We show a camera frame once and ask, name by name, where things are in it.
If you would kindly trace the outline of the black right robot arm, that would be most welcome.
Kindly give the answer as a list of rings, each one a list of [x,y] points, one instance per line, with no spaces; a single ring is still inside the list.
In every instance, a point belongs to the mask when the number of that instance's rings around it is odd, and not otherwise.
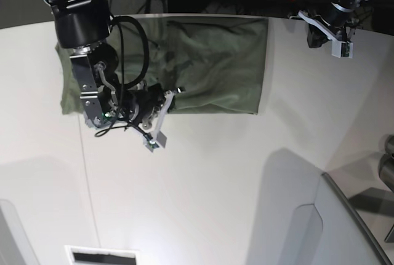
[[[164,116],[176,93],[159,83],[147,85],[149,41],[131,16],[111,14],[108,0],[44,0],[51,8],[59,45],[70,49],[86,124],[103,136],[120,124],[147,141],[158,139]],[[126,43],[122,24],[130,23],[142,42],[142,69],[126,81]]]

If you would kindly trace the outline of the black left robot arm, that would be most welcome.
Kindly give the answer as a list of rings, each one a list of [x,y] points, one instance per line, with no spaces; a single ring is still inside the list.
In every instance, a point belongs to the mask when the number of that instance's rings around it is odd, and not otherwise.
[[[317,49],[331,41],[342,49],[340,56],[348,57],[351,51],[351,37],[360,24],[355,10],[369,0],[309,0],[300,9],[298,17],[308,23],[307,42],[311,49]]]

